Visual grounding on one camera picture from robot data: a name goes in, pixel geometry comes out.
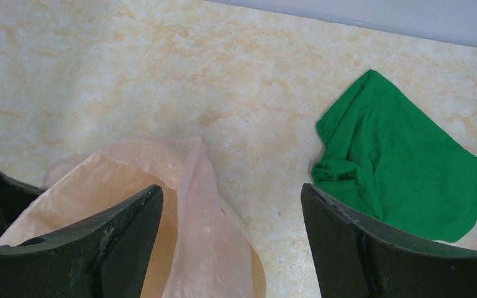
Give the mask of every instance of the plastic bag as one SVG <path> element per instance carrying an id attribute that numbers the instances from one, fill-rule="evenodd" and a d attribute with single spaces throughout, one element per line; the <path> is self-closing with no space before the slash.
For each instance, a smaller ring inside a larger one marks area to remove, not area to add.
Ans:
<path id="1" fill-rule="evenodd" d="M 141 297 L 265 297 L 243 223 L 217 192 L 200 138 L 136 138 L 51 166 L 49 187 L 0 238 L 16 246 L 112 207 L 157 184 L 163 213 Z"/>

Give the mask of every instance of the white wall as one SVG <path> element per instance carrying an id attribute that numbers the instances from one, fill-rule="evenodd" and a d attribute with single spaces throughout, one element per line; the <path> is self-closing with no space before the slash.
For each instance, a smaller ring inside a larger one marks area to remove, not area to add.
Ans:
<path id="1" fill-rule="evenodd" d="M 211 0 L 477 47 L 477 0 Z"/>

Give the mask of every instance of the green t-shirt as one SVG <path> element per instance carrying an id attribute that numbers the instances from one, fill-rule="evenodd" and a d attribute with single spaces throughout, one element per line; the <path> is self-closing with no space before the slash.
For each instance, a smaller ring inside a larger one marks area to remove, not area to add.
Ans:
<path id="1" fill-rule="evenodd" d="M 373 70 L 317 122 L 314 183 L 414 235 L 455 242 L 477 219 L 477 157 Z"/>

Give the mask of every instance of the countertop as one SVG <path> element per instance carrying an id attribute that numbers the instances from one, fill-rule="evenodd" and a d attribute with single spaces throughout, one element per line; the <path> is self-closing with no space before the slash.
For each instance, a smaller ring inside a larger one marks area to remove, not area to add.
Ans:
<path id="1" fill-rule="evenodd" d="M 268 297 L 319 297 L 299 193 L 316 120 L 369 68 L 477 156 L 477 48 L 197 0 L 0 0 L 0 168 L 40 185 L 114 140 L 200 135 Z"/>

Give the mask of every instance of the marble surface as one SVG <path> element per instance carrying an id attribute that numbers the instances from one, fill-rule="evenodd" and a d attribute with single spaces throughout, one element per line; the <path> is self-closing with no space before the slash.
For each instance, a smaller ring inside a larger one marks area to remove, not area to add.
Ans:
<path id="1" fill-rule="evenodd" d="M 0 0 L 0 168 L 39 185 L 120 138 L 200 135 L 268 297 L 319 297 L 299 192 L 315 121 L 369 68 L 477 155 L 477 48 L 197 0 Z"/>

